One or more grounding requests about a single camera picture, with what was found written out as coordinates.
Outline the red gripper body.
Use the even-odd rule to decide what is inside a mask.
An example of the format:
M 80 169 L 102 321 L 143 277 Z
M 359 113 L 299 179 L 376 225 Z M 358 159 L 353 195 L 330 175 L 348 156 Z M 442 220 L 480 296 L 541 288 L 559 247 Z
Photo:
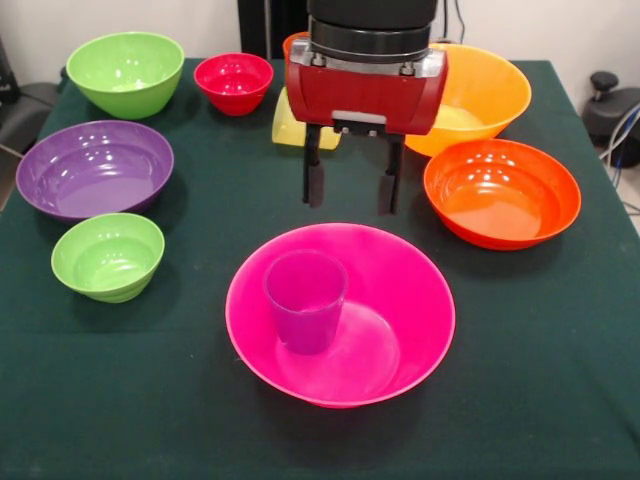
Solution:
M 435 123 L 447 74 L 443 50 L 429 49 L 409 62 L 358 63 L 323 56 L 302 38 L 289 49 L 285 79 L 291 110 L 301 122 L 367 123 L 389 134 L 423 135 Z

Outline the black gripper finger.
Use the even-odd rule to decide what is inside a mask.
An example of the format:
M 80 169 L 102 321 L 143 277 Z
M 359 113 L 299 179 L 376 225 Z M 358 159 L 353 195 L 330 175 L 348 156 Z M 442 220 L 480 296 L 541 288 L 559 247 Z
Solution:
M 389 153 L 385 173 L 379 182 L 378 214 L 391 215 L 397 212 L 405 136 L 385 133 L 383 138 L 387 142 Z
M 303 202 L 317 208 L 324 201 L 325 173 L 319 157 L 321 126 L 306 125 L 303 161 Z

